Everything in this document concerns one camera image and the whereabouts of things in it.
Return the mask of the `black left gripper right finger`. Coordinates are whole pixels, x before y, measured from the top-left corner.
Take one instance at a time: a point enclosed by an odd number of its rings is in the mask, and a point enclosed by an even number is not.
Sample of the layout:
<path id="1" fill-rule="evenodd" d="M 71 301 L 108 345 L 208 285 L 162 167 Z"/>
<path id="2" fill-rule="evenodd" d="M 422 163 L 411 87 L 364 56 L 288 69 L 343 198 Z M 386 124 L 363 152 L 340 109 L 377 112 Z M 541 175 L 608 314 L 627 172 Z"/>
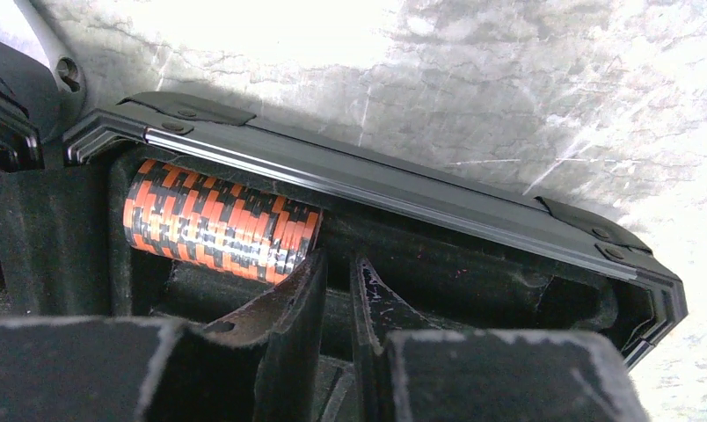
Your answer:
<path id="1" fill-rule="evenodd" d="M 365 421 L 645 421 L 619 352 L 589 331 L 446 330 L 350 263 Z"/>

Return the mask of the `black poker set case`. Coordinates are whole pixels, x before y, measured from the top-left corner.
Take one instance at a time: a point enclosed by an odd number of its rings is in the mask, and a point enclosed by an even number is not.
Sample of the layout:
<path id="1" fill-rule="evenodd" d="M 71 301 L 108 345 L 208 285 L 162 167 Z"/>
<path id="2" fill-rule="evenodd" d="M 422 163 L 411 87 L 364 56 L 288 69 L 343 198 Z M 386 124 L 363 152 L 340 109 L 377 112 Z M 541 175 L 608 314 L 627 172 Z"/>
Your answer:
<path id="1" fill-rule="evenodd" d="M 328 260 L 307 421 L 365 421 L 350 263 L 446 330 L 589 331 L 629 370 L 686 315 L 682 281 L 621 226 L 524 200 L 177 92 L 147 91 L 72 123 L 75 63 L 0 42 L 0 292 L 20 317 L 159 317 L 204 327 L 280 284 L 133 248 L 122 225 L 146 160 L 318 207 Z"/>

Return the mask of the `orange black poker chip stack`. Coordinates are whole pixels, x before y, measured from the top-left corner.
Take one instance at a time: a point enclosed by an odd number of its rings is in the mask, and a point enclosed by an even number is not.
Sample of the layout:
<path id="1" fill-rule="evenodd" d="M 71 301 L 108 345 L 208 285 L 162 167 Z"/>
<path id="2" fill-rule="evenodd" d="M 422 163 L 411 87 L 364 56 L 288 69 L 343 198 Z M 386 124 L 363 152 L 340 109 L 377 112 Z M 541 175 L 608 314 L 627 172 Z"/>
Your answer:
<path id="1" fill-rule="evenodd" d="M 322 220 L 318 207 L 153 159 L 122 212 L 137 250 L 268 284 L 305 260 Z"/>

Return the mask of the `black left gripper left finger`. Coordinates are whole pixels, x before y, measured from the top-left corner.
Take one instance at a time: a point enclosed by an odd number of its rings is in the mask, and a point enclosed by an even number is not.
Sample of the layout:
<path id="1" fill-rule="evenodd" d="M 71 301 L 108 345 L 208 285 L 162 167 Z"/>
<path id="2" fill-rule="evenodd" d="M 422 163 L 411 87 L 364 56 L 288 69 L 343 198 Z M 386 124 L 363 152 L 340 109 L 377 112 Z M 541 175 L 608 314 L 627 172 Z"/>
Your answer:
<path id="1" fill-rule="evenodd" d="M 0 318 L 0 421 L 307 421 L 328 260 L 200 327 L 159 317 Z"/>

